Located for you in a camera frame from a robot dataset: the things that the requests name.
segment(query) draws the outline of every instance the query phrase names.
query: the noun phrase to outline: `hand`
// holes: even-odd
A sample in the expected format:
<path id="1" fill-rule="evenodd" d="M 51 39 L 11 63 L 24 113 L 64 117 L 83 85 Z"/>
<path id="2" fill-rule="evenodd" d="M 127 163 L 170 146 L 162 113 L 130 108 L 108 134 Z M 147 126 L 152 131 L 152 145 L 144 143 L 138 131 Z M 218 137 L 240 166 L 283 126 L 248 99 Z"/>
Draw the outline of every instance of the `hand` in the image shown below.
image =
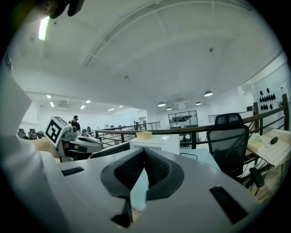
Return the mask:
<path id="1" fill-rule="evenodd" d="M 31 140 L 31 142 L 34 144 L 38 151 L 46 151 L 51 153 L 53 157 L 59 158 L 54 145 L 47 138 Z"/>

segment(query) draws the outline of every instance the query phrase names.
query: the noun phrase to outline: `person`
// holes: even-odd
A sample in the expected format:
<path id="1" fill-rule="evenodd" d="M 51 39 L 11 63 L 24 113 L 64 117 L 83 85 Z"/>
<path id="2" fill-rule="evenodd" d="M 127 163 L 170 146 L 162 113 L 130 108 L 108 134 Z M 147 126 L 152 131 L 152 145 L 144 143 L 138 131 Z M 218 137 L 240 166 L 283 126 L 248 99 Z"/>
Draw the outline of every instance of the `person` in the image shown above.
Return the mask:
<path id="1" fill-rule="evenodd" d="M 144 128 L 145 128 L 145 130 L 146 130 L 146 119 L 145 119 L 145 118 L 144 118 L 143 123 L 144 123 Z"/>
<path id="2" fill-rule="evenodd" d="M 81 132 L 81 127 L 80 127 L 80 124 L 77 122 L 77 120 L 79 120 L 78 116 L 74 116 L 73 117 L 73 120 L 72 121 L 69 121 L 69 123 L 72 125 L 72 126 L 76 126 L 77 128 L 77 131 Z"/>
<path id="3" fill-rule="evenodd" d="M 138 122 L 135 123 L 135 130 L 138 130 Z"/>

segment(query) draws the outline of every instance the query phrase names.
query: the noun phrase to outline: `floor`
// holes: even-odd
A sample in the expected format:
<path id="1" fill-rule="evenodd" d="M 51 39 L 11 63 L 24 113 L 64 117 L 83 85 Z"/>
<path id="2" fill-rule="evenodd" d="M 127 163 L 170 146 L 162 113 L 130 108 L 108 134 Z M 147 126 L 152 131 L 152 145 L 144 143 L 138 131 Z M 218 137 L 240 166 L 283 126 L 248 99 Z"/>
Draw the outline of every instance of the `floor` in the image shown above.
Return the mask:
<path id="1" fill-rule="evenodd" d="M 260 188 L 257 195 L 255 196 L 259 202 L 265 203 L 274 196 L 280 186 L 281 180 L 284 179 L 284 174 L 286 173 L 289 164 L 290 161 L 287 161 L 283 164 L 283 168 L 282 166 L 277 168 L 273 167 L 266 172 L 264 179 L 265 185 Z M 253 195 L 255 195 L 257 187 L 254 184 L 252 189 L 249 188 L 249 190 Z"/>

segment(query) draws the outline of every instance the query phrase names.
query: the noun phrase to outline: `black chair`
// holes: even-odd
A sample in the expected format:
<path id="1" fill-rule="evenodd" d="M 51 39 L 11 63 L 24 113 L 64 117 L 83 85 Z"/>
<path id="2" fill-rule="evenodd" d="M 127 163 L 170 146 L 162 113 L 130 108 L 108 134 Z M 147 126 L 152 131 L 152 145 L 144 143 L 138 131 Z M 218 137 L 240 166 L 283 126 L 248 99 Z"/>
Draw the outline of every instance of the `black chair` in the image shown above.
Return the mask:
<path id="1" fill-rule="evenodd" d="M 37 139 L 37 134 L 35 132 L 35 129 L 29 129 L 28 137 L 30 140 Z"/>
<path id="2" fill-rule="evenodd" d="M 215 159 L 222 172 L 242 183 L 238 177 L 243 173 L 246 146 L 249 139 L 249 127 L 245 126 L 238 113 L 218 115 L 214 128 L 207 131 L 209 152 Z M 256 168 L 250 168 L 251 179 L 247 183 L 249 188 L 253 182 L 258 187 L 265 184 L 263 176 Z"/>
<path id="3" fill-rule="evenodd" d="M 92 136 L 92 134 L 94 133 L 91 131 L 91 128 L 89 126 L 87 127 L 87 133 L 90 134 L 90 136 Z"/>
<path id="4" fill-rule="evenodd" d="M 24 129 L 18 129 L 17 136 L 20 138 L 25 137 L 26 133 L 24 132 Z"/>
<path id="5" fill-rule="evenodd" d="M 38 137 L 39 139 L 45 137 L 45 134 L 44 134 L 43 131 L 38 131 L 36 134 L 37 134 L 37 137 Z"/>

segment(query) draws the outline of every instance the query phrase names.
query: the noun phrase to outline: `white ceiling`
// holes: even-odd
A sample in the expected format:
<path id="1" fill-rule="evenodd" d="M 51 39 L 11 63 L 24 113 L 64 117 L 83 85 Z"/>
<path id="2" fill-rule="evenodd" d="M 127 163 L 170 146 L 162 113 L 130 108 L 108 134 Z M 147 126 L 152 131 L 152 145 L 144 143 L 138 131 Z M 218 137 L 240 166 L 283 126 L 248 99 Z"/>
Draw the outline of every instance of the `white ceiling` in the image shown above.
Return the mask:
<path id="1" fill-rule="evenodd" d="M 281 51 L 242 1 L 151 2 L 86 0 L 77 15 L 51 20 L 45 41 L 37 38 L 39 22 L 25 25 L 11 47 L 16 80 L 25 91 L 72 97 L 56 88 L 67 82 L 80 98 L 157 110 L 160 101 L 209 104 Z M 207 90 L 214 95 L 204 97 Z"/>
<path id="2" fill-rule="evenodd" d="M 67 110 L 74 112 L 98 112 L 98 113 L 108 113 L 113 114 L 121 110 L 129 109 L 128 107 L 120 107 L 112 104 L 98 103 L 91 101 L 86 103 L 86 100 L 73 99 L 65 96 L 50 96 L 50 99 L 46 95 L 27 93 L 29 98 L 39 104 L 41 107 L 53 108 L 50 105 L 50 101 L 54 103 L 55 109 L 60 109 L 58 106 L 68 106 Z"/>

